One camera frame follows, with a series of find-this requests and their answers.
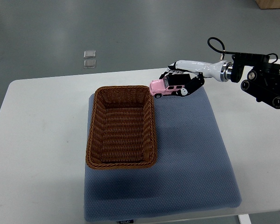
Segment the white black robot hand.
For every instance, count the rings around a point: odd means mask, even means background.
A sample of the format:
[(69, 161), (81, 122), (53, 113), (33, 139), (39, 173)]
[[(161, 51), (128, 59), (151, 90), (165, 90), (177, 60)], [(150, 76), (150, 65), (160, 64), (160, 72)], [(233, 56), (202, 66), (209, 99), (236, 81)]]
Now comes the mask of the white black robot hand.
[(219, 82), (226, 82), (227, 78), (225, 77), (225, 71), (227, 68), (227, 61), (221, 60), (217, 63), (207, 63), (200, 61), (188, 61), (188, 60), (179, 60), (167, 67), (159, 79), (163, 79), (170, 72), (179, 73), (179, 72), (190, 72), (198, 73), (196, 77), (191, 79), (184, 87), (174, 93), (174, 96), (185, 97), (204, 85), (204, 77), (212, 77)]

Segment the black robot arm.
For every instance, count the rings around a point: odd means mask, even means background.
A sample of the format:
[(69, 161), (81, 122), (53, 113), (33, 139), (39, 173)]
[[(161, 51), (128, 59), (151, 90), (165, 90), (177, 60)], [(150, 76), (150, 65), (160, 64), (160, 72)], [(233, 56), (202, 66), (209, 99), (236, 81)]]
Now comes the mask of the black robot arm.
[(232, 62), (221, 59), (217, 63), (179, 60), (169, 65), (160, 77), (169, 73), (196, 74), (196, 77), (175, 93), (181, 97), (197, 91), (204, 85), (207, 77), (219, 82), (240, 82), (241, 90), (255, 97), (257, 102), (280, 109), (280, 64), (270, 62), (270, 55), (232, 53), (231, 58)]

